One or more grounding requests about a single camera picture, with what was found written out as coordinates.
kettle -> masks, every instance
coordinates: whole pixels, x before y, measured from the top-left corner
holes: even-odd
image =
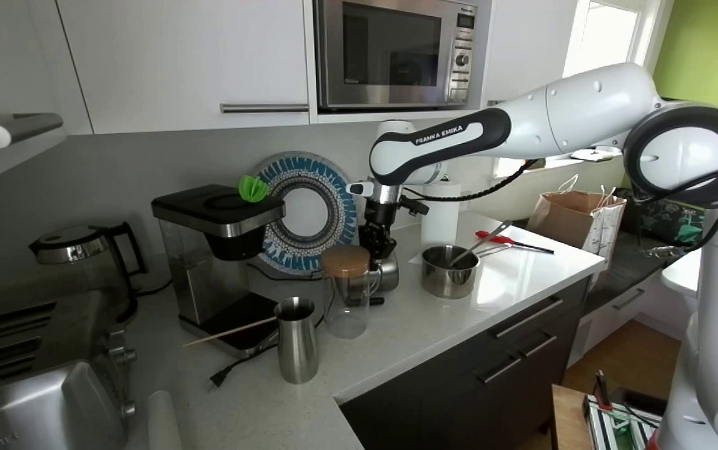
[[[125,307],[118,312],[118,322],[130,322],[137,312],[137,290],[133,288],[133,275],[145,273],[145,261],[135,232],[128,222],[120,226],[75,226],[47,232],[30,242],[35,261],[41,265],[68,265],[61,273],[62,282],[75,290],[90,288],[116,288],[128,297]]]

robotic arm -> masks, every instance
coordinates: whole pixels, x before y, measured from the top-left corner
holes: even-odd
[[[718,208],[718,110],[663,103],[639,65],[610,65],[551,82],[517,101],[429,127],[386,133],[370,151],[374,181],[361,185],[361,246],[374,257],[395,248],[390,226],[407,206],[404,183],[464,156],[546,158],[612,140],[642,196]],[[718,222],[708,232],[701,307],[676,367],[660,448],[718,448]]]
[[[432,181],[439,163],[464,156],[530,160],[601,143],[631,143],[624,147],[629,176],[658,196],[718,170],[718,110],[669,105],[641,65],[610,65],[429,130],[382,133],[367,158],[374,181],[352,191],[366,197],[361,246],[374,257],[394,252],[395,211],[411,208],[404,183]],[[706,191],[710,197],[718,197],[718,183]]]

cooking pot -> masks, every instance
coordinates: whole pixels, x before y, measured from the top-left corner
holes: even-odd
[[[479,262],[475,252],[459,246],[429,248],[422,252],[422,288],[439,297],[466,297],[474,293]]]

white countertop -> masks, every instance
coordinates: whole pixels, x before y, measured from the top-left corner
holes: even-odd
[[[470,246],[475,230],[494,226],[496,221],[464,215],[459,242]],[[602,267],[602,257],[529,230],[507,227],[505,236],[554,248],[556,256],[524,251],[485,256],[475,290],[464,301],[445,301],[429,295],[417,282],[417,227],[401,230],[399,290],[386,295],[382,307],[370,311],[367,330],[361,338],[339,341],[326,328],[317,330],[321,367],[306,385],[285,383],[277,371],[277,353],[267,351],[235,367],[222,387],[211,387],[208,378],[231,357],[213,345],[181,351],[181,343],[193,341],[193,336],[181,330],[176,321],[173,293],[143,297],[140,316],[128,333],[137,351],[133,395],[140,407],[128,448],[147,448],[145,397],[153,390],[173,393],[186,450],[361,448],[339,403],[394,380]]]
[[[683,293],[683,295],[699,295],[699,286],[701,286],[701,257],[704,251],[693,251],[689,256],[683,256],[680,261],[676,261],[674,265],[669,265],[660,277],[669,288]]]

drawer handle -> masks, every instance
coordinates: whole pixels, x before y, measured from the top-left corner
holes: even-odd
[[[561,306],[564,306],[564,297],[556,297],[556,302],[551,302],[551,306],[535,311],[532,316],[517,321],[517,322],[512,322],[510,328],[500,330],[496,338],[505,338],[505,336],[515,333],[517,328],[532,322],[535,318],[540,318],[540,316],[546,316],[546,312],[551,312],[551,311],[559,311]]]
[[[540,341],[535,347],[525,353],[525,357],[535,357],[540,351],[551,347],[559,341],[559,336],[546,333],[546,341]]]
[[[480,378],[480,383],[484,383],[484,385],[490,385],[494,380],[499,380],[500,375],[505,375],[507,371],[512,371],[512,367],[520,365],[520,363],[524,363],[524,357],[515,357],[515,361],[510,361],[507,365],[504,365],[500,371],[496,371],[496,373]]]
[[[636,293],[620,302],[612,302],[610,307],[612,311],[626,311],[626,306],[636,302],[646,290],[642,288],[636,288]]]
[[[306,103],[222,103],[222,116],[243,116],[243,113],[307,113]]]

